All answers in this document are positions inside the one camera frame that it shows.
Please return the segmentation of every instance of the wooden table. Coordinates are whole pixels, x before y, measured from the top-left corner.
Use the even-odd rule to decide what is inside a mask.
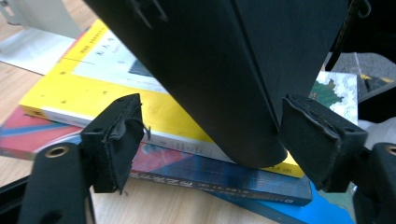
[[[81,28],[95,15],[80,0],[64,0]],[[0,16],[0,41],[22,28],[8,25]],[[40,75],[0,63],[0,123],[11,114]],[[0,186],[29,175],[33,163],[0,157]],[[93,194],[98,223],[275,223],[196,189],[130,179],[121,196]]]

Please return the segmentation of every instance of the white paper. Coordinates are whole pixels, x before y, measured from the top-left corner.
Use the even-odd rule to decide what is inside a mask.
[[[0,43],[0,61],[46,75],[75,39],[27,28]]]
[[[77,38],[81,30],[63,0],[7,0],[0,12],[10,24],[32,27],[56,35]]]

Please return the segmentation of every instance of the yellow book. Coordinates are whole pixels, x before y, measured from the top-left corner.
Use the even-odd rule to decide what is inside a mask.
[[[232,162],[134,55],[101,22],[66,52],[53,69],[20,101],[26,113],[85,127],[115,99],[140,93],[145,143]],[[264,170],[302,177],[289,155]]]

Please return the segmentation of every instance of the book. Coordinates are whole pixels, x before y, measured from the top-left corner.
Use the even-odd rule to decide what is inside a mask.
[[[143,121],[151,129],[142,142],[233,162],[172,98],[142,63],[96,21],[21,100],[32,116],[85,127],[115,99],[139,92]],[[289,155],[264,170],[302,177]]]
[[[32,160],[35,154],[60,142],[80,142],[79,127],[28,116],[17,108],[0,129],[0,154]],[[213,160],[165,147],[142,143],[131,177],[234,197],[293,205],[312,200],[306,176],[295,178],[227,161]]]
[[[211,194],[279,223],[356,223],[353,211],[349,211],[337,204],[329,203],[315,190],[312,190],[312,202],[304,207],[233,197],[226,194]]]

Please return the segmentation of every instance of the black cable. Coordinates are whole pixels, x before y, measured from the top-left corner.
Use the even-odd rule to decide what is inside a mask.
[[[325,70],[326,71],[331,71],[335,63],[337,63],[338,58],[341,55],[341,52],[344,48],[344,45],[347,41],[348,34],[350,32],[350,27],[352,26],[353,22],[355,21],[359,9],[361,5],[361,0],[352,0],[350,5],[349,5],[349,10],[348,14],[346,16],[346,19],[344,21],[343,27],[341,28],[337,40],[335,42],[335,46],[332,50],[332,56],[330,57],[329,61],[326,63]]]

